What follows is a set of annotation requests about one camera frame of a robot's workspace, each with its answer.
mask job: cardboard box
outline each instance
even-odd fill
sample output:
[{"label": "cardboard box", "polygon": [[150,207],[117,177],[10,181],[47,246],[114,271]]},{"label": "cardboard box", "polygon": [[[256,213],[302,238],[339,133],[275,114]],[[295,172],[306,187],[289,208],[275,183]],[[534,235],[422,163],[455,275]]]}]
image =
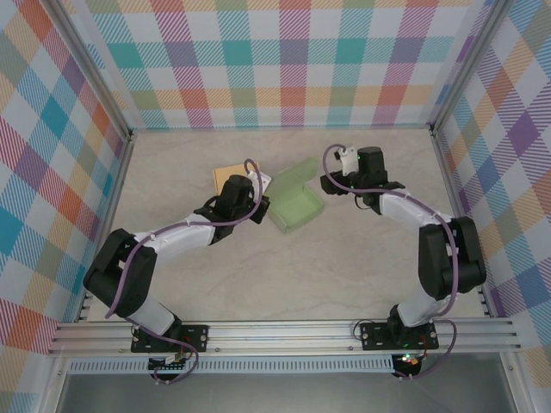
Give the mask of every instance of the cardboard box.
[{"label": "cardboard box", "polygon": [[216,168],[214,170],[214,191],[217,195],[220,195],[224,184],[232,175],[247,176],[247,174],[245,174],[245,167],[243,164],[226,166],[225,168]]}]

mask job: beige marble floor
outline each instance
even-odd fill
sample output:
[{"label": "beige marble floor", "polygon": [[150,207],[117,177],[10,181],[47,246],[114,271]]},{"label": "beige marble floor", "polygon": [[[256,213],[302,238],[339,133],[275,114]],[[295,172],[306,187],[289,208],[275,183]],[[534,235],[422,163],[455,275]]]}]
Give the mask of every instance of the beige marble floor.
[{"label": "beige marble floor", "polygon": [[[273,175],[335,142],[380,146],[391,180],[450,213],[425,130],[141,133],[114,228],[144,231],[184,218],[214,194],[214,168],[252,157]],[[351,196],[323,194],[318,179],[309,185],[325,202],[316,219],[289,234],[269,218],[245,222],[222,242],[158,268],[150,294],[188,320],[386,317],[418,286],[417,234],[356,209]],[[95,303],[90,320],[104,313]],[[460,297],[450,316],[481,317],[476,293]]]}]

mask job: green translucent object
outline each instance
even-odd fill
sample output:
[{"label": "green translucent object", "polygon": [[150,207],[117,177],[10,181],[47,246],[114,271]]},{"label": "green translucent object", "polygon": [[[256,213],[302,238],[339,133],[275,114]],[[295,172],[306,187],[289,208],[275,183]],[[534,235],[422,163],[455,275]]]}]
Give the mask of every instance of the green translucent object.
[{"label": "green translucent object", "polygon": [[283,232],[289,232],[318,216],[323,201],[306,185],[316,176],[319,160],[309,157],[272,177],[266,191],[269,217]]}]

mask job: gray floor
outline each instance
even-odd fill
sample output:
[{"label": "gray floor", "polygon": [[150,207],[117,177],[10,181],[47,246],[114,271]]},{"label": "gray floor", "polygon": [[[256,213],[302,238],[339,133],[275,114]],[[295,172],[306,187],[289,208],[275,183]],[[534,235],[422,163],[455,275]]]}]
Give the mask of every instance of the gray floor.
[{"label": "gray floor", "polygon": [[[391,180],[451,212],[426,130],[141,133],[114,228],[145,231],[184,218],[214,194],[214,168],[252,157],[273,175],[335,142],[380,146]],[[151,294],[188,320],[386,317],[418,286],[417,234],[356,209],[351,196],[322,194],[318,178],[309,185],[325,203],[316,219],[289,234],[268,218],[243,223],[222,242],[158,268]],[[103,320],[105,311],[95,303],[89,319]],[[476,293],[450,313],[482,315]]]},{"label": "gray floor", "polygon": [[382,373],[193,374],[166,387],[147,375],[72,375],[59,413],[512,413],[512,405],[499,356],[461,354],[414,383]]}]

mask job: colorful checkered pattern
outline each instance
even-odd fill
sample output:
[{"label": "colorful checkered pattern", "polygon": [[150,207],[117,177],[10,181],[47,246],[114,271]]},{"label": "colorful checkered pattern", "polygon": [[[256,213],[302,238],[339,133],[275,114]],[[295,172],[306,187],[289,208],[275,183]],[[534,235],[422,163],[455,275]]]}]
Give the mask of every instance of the colorful checkered pattern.
[{"label": "colorful checkered pattern", "polygon": [[476,18],[476,21],[474,22],[474,25],[467,36],[467,40],[465,40],[465,43],[463,44],[461,51],[457,55],[457,59],[454,62],[452,70],[448,74],[446,83],[444,84],[442,90],[440,91],[440,95],[436,100],[436,104],[432,109],[432,112],[430,113],[429,121],[427,123],[429,124],[434,123],[436,116],[438,115],[438,113],[440,112],[440,109],[442,108],[444,99],[448,95],[449,89],[451,88],[451,86],[454,84],[455,80],[461,73],[461,70],[463,69],[463,65],[465,64],[465,59],[471,52],[471,49],[473,48],[474,40],[479,35],[480,30],[484,26],[484,22],[486,21],[486,18],[490,14],[490,10],[492,9],[492,6],[494,3],[495,3],[495,0],[485,0],[484,5],[482,6],[482,9],[480,10],[479,15]]},{"label": "colorful checkered pattern", "polygon": [[[65,3],[74,21],[83,18]],[[424,124],[473,2],[86,3],[102,35],[95,41],[107,44],[136,116],[165,129]],[[89,34],[83,38],[102,65]]]},{"label": "colorful checkered pattern", "polygon": [[516,321],[551,402],[551,1],[516,1],[442,143],[498,313]]},{"label": "colorful checkered pattern", "polygon": [[0,0],[0,412],[31,410],[122,146],[39,0]]}]

